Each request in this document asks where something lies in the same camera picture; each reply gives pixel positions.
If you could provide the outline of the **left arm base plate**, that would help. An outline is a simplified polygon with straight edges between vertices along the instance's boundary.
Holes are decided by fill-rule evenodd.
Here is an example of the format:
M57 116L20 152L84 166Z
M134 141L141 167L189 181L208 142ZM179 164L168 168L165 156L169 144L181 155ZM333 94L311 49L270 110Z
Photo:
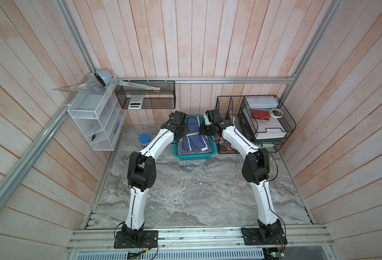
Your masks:
M159 232L144 231L139 232L118 231L114 242L115 249L152 249L158 246Z

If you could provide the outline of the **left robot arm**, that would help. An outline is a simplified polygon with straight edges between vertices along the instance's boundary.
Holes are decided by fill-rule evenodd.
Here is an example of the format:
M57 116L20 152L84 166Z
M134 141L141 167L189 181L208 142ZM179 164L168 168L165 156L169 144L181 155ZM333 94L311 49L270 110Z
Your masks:
M189 133L187 115L176 111L160 128L157 136L141 151L133 151L128 164L130 203L128 215L121 234L139 244L143 237L144 207L149 189L156 181L156 161L167 146Z

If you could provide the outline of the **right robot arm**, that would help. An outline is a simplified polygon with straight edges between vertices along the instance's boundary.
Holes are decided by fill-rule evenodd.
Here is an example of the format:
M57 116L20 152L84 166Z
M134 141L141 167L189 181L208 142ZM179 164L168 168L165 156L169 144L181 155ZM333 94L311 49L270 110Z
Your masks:
M269 189L269 151L252 144L229 120L224 120L218 109L206 111L205 124L200 126L200 134L219 136L228 141L244 159L243 178L249 182L258 209L259 235L262 243L286 240L286 227L275 213Z

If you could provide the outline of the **navy blue striped pillowcase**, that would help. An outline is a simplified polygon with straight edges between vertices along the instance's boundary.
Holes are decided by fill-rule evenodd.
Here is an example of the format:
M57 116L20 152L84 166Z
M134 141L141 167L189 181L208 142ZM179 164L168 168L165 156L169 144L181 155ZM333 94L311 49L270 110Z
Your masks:
M205 152L210 149L208 138L200 134L200 127L204 124L200 117L187 117L189 133L183 138L183 149L188 153Z

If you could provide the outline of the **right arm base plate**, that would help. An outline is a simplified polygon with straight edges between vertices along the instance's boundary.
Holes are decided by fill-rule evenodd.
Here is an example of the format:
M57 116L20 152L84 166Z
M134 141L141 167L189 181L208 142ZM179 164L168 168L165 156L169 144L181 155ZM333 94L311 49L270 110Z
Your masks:
M241 228L245 245L286 245L283 230L277 232L265 228Z

